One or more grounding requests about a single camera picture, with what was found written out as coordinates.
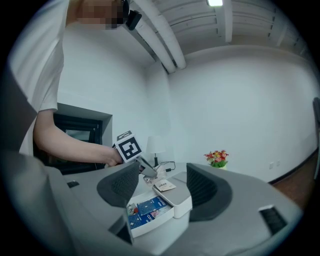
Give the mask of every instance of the white lamp shade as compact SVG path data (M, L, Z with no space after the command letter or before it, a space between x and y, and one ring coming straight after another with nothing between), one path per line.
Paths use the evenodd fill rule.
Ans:
M159 135L149 136L146 151L151 154L165 152L166 148L162 137Z

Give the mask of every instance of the blue package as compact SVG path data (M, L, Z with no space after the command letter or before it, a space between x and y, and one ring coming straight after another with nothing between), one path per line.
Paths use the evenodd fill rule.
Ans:
M155 218L151 214L140 216L139 214L128 216L130 229L133 230L144 224L153 221Z
M147 224L155 219L150 213L140 216L140 218L141 218L142 225Z
M130 229L133 230L137 227L142 226L141 218L139 214L128 216Z
M152 213L155 210L158 210L167 205L166 201L163 200L160 196L152 198L148 201L138 203L138 213L140 216L144 216L146 214Z

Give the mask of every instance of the white wall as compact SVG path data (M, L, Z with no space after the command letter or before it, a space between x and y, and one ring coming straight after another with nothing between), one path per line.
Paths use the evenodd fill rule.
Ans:
M148 69L146 83L151 135L160 135L165 144L165 152L157 154L158 162L174 161L169 80L159 60Z
M177 162L206 164L204 154L226 150L228 170L268 182L317 148L312 102L320 90L306 60L267 47L225 46L186 61L186 69L169 75Z
M63 51L58 102L113 115L113 141L131 130L145 150L146 71L103 31L67 28Z

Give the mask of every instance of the hand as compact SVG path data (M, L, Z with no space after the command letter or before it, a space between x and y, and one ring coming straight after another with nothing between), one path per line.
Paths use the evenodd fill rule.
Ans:
M123 160L116 148L106 147L105 151L105 164L108 166L116 166L117 164L122 164Z

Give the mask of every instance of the white pipe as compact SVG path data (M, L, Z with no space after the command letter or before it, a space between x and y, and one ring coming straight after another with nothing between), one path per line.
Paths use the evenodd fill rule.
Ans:
M158 30L178 68L184 69L187 66L184 54L166 18L151 0L134 0L134 2L142 9L156 30Z
M166 48L161 43L160 39L157 37L156 33L152 30L152 28L141 18L138 24L136 25L135 29L151 47L154 53L158 56L168 73L171 74L175 72L176 66L171 60Z

